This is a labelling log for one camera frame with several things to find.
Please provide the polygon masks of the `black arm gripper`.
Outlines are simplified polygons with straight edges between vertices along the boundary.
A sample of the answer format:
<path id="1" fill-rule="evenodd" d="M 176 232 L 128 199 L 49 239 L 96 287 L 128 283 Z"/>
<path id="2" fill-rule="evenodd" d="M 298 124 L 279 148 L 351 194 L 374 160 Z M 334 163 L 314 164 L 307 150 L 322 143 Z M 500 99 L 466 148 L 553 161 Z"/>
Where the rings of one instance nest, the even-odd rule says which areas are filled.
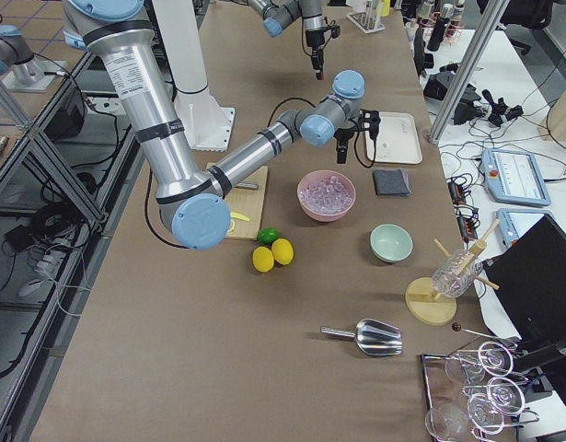
<path id="1" fill-rule="evenodd" d="M 324 50 L 331 39 L 336 39 L 340 35 L 341 27 L 339 25 L 325 25 L 320 29 L 305 31 L 304 53 L 309 56 L 312 68 L 316 69 L 318 81 L 323 80 Z"/>

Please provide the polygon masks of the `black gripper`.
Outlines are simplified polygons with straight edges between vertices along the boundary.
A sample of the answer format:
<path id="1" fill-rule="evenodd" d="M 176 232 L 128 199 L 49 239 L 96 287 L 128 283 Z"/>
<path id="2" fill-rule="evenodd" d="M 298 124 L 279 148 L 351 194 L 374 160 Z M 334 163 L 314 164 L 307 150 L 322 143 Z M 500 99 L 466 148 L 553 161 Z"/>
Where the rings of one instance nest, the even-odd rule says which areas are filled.
<path id="1" fill-rule="evenodd" d="M 347 161 L 348 143 L 355 134 L 368 133 L 369 138 L 376 145 L 380 132 L 381 117 L 378 110 L 360 110 L 354 119 L 348 121 L 346 128 L 338 129 L 334 138 L 336 139 L 337 164 L 345 164 Z"/>

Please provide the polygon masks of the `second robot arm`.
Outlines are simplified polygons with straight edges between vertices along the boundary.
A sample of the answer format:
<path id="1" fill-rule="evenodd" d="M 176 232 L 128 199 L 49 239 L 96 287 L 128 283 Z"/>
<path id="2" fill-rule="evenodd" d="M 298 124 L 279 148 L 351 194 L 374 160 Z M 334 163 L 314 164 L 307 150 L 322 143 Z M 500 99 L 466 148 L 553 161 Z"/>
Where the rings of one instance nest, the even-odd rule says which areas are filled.
<path id="1" fill-rule="evenodd" d="M 0 78 L 14 92 L 43 93 L 52 82 L 43 63 L 12 25 L 0 25 Z"/>

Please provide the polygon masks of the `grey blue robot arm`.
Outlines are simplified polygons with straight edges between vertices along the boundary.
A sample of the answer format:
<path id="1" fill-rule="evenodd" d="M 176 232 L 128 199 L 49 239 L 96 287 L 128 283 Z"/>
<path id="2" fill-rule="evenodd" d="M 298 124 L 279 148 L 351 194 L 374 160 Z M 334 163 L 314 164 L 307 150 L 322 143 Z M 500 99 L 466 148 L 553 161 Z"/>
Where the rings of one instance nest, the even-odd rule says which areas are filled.
<path id="1" fill-rule="evenodd" d="M 153 55 L 155 33 L 143 2 L 65 1 L 63 8 L 67 43 L 103 61 L 155 175 L 161 220 L 189 249 L 209 249 L 225 237 L 230 211 L 224 198 L 248 175 L 298 139 L 323 146 L 360 113 L 364 78 L 341 71 L 315 108 L 284 112 L 251 141 L 200 170 Z"/>
<path id="2" fill-rule="evenodd" d="M 263 26 L 271 37 L 277 37 L 296 20 L 302 21 L 306 45 L 311 49 L 311 64 L 316 78 L 323 77 L 323 52 L 326 34 L 339 35 L 339 27 L 324 18 L 319 1 L 286 1 L 277 6 L 271 1 L 250 1 L 252 9 L 263 18 Z M 350 98 L 341 94 L 341 75 L 334 78 L 332 91 L 315 107 L 288 110 L 257 134 L 254 140 L 236 151 L 243 166 L 254 169 L 265 165 L 299 139 L 322 147 L 350 118 Z"/>

